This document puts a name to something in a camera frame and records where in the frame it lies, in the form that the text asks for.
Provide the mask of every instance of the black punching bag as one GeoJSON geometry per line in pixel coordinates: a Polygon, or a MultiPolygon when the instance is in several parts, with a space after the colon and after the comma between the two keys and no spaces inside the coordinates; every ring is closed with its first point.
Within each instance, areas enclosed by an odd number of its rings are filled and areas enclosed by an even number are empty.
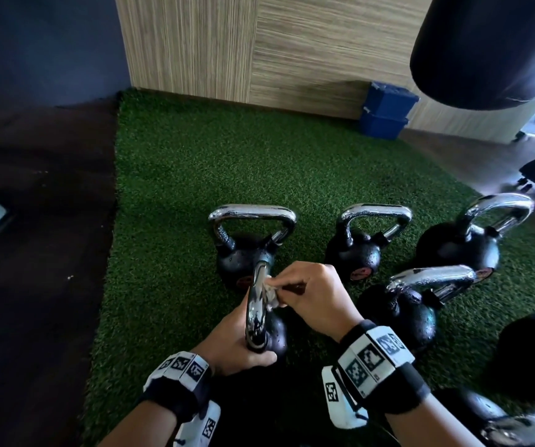
{"type": "Polygon", "coordinates": [[[433,0],[413,47],[418,88],[445,105],[500,110],[535,97],[535,0],[433,0]]]}

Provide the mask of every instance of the stacked blue boxes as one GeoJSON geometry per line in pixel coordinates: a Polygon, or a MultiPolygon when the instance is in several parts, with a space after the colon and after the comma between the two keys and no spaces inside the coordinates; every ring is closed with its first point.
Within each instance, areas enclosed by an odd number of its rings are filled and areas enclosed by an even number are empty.
{"type": "Polygon", "coordinates": [[[396,139],[408,124],[406,115],[419,96],[393,84],[372,82],[359,120],[361,132],[367,136],[396,139]]]}

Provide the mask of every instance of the green carpet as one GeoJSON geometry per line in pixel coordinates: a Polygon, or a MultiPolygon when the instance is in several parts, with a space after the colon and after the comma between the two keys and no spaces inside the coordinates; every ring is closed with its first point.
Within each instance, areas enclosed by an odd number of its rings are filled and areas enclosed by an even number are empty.
{"type": "MultiPolygon", "coordinates": [[[[373,283],[411,258],[429,225],[453,218],[476,196],[405,143],[366,138],[345,121],[135,90],[124,95],[118,121],[119,210],[85,403],[87,445],[129,412],[160,361],[195,346],[240,302],[214,269],[206,219],[217,206],[276,204],[298,214],[276,273],[294,260],[323,261],[346,206],[406,205],[414,221],[384,252],[373,283]]],[[[386,224],[360,223],[371,231],[386,224]]],[[[480,375],[501,328],[535,311],[535,235],[515,229],[502,254],[493,278],[444,309],[442,335],[418,368],[432,387],[468,384],[516,410],[518,403],[482,386],[480,375]]],[[[353,297],[365,286],[352,287],[353,297]]],[[[350,435],[331,427],[319,377],[334,361],[332,343],[301,326],[289,329],[286,366],[295,384],[278,426],[342,442],[350,435]]]]}

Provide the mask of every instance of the wall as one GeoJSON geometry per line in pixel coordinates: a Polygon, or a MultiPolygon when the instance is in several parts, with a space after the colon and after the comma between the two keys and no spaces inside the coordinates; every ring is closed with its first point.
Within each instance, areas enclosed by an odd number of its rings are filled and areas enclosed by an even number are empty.
{"type": "MultiPolygon", "coordinates": [[[[431,0],[117,0],[131,82],[355,119],[368,82],[418,93],[409,70],[431,0]]],[[[410,126],[507,142],[535,101],[474,112],[427,97],[410,126]]]]}
{"type": "Polygon", "coordinates": [[[129,86],[114,0],[0,0],[0,107],[77,104],[129,86]]]}

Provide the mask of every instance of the wood grain wall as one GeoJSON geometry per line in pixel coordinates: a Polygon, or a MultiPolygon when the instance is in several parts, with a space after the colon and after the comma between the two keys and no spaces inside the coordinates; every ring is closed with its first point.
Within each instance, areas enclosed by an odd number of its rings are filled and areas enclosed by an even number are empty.
{"type": "MultiPolygon", "coordinates": [[[[420,94],[409,59],[431,0],[116,1],[138,88],[350,119],[371,80],[420,94]]],[[[420,95],[410,127],[469,138],[510,141],[535,112],[420,95]]]]}

